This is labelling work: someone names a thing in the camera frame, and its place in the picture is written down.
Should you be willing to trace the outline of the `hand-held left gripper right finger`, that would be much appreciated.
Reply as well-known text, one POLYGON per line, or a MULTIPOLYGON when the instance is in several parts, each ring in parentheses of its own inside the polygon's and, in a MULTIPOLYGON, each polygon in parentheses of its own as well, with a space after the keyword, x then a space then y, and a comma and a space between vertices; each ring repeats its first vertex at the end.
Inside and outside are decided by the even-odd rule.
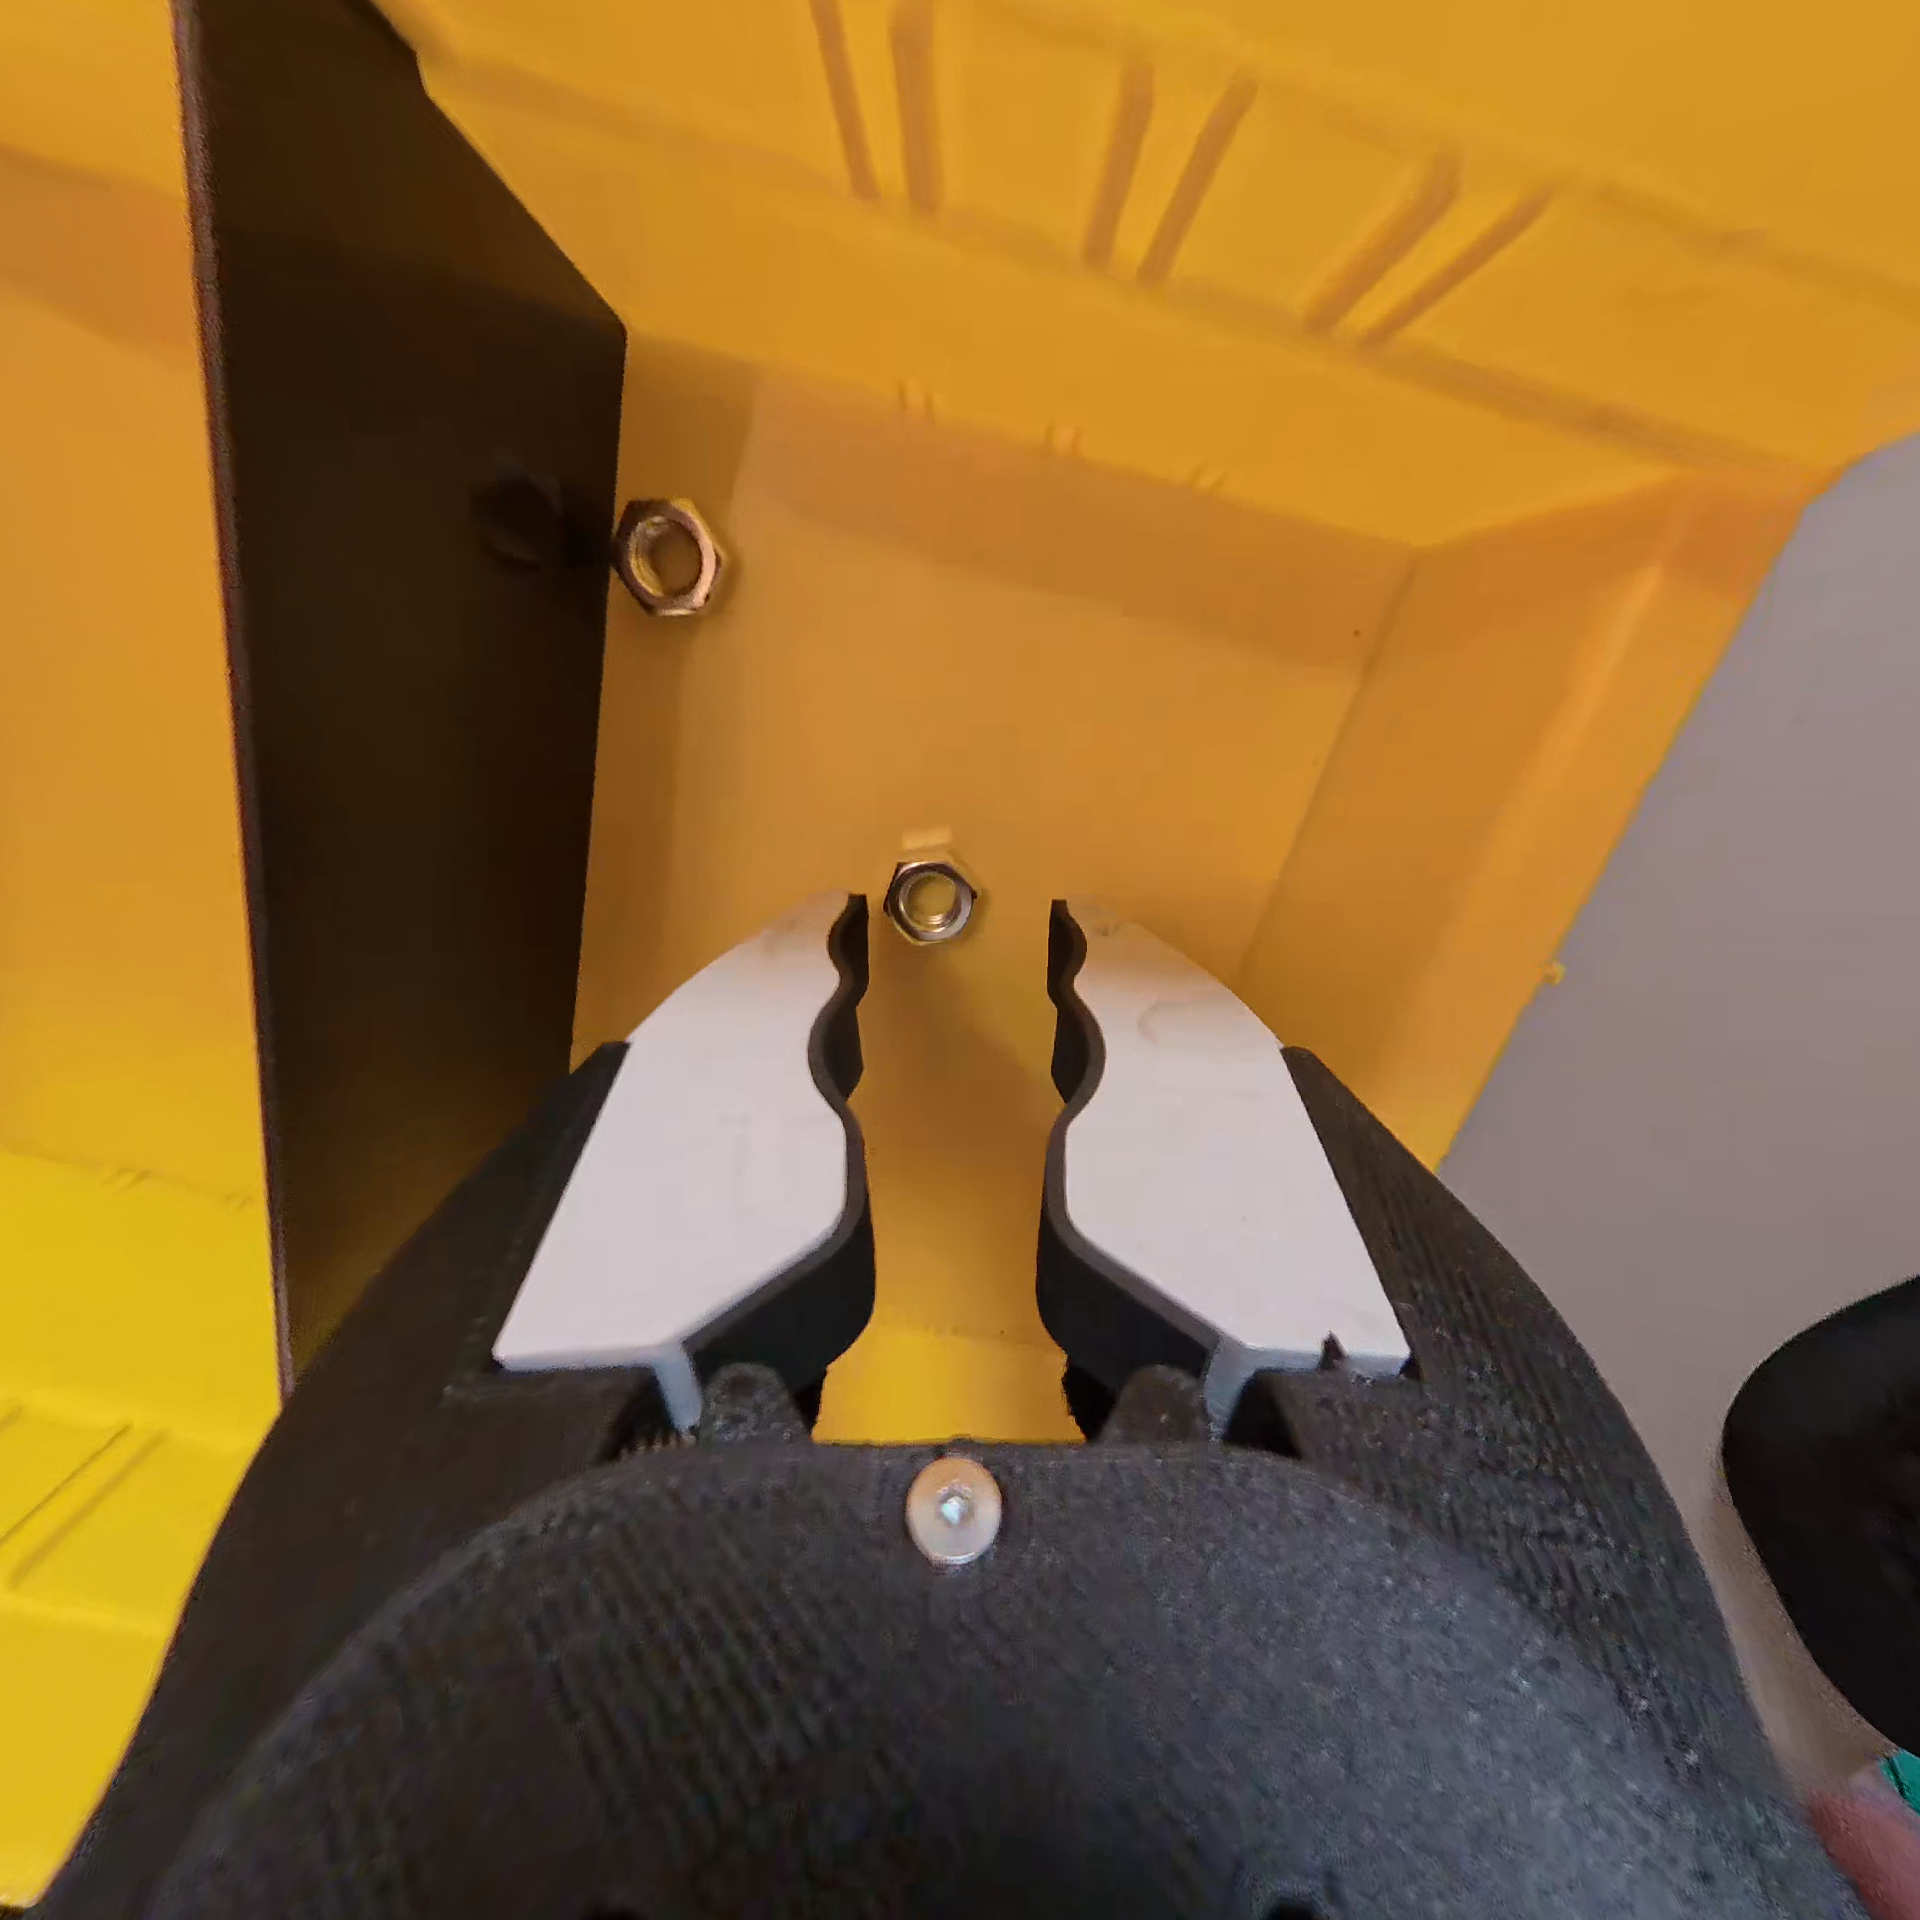
POLYGON ((1145 1369, 1230 1426, 1262 1374, 1395 1382, 1412 1340, 1278 1036, 1197 961, 1095 899, 1047 917, 1037 1306, 1116 1402, 1145 1369))

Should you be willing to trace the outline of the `black bin divider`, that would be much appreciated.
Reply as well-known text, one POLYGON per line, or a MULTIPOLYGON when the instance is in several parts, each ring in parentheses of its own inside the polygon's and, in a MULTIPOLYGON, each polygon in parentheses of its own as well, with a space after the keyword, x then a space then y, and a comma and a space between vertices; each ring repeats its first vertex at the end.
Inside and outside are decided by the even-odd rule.
POLYGON ((175 4, 282 1389, 569 1069, 626 326, 374 4, 175 4))

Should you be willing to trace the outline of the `yellow plastic bin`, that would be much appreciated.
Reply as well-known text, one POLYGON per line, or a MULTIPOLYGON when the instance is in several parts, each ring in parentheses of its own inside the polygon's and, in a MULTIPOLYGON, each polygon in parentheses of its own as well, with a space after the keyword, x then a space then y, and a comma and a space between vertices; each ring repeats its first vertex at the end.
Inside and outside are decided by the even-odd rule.
MULTIPOLYGON (((374 4, 626 326, 569 1069, 873 907, 830 1438, 1070 1433, 1047 904, 1426 1165, 1803 516, 1916 434, 1916 4, 374 4)), ((5 4, 5 1910, 282 1389, 175 4, 5 4)))

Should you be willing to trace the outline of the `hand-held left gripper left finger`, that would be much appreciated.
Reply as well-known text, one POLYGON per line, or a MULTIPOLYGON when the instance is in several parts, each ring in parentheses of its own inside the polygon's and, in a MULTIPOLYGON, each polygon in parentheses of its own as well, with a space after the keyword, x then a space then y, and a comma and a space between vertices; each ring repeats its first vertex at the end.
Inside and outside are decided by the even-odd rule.
POLYGON ((649 1374, 675 1428, 732 1365, 819 1400, 879 1290, 851 1115, 869 929, 862 894, 813 894, 627 1036, 496 1331, 503 1374, 649 1374))

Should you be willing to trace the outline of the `silver hex nut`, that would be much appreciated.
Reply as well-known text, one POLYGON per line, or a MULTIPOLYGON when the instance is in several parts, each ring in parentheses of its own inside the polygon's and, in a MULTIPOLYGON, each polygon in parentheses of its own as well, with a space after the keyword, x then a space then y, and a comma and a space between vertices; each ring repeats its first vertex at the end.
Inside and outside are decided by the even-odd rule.
POLYGON ((652 619, 707 613, 726 577, 726 551, 705 511, 686 497, 626 501, 612 563, 637 608, 652 619))
POLYGON ((979 888, 955 856, 916 851, 894 865, 882 911, 905 942, 944 948, 969 933, 979 888))

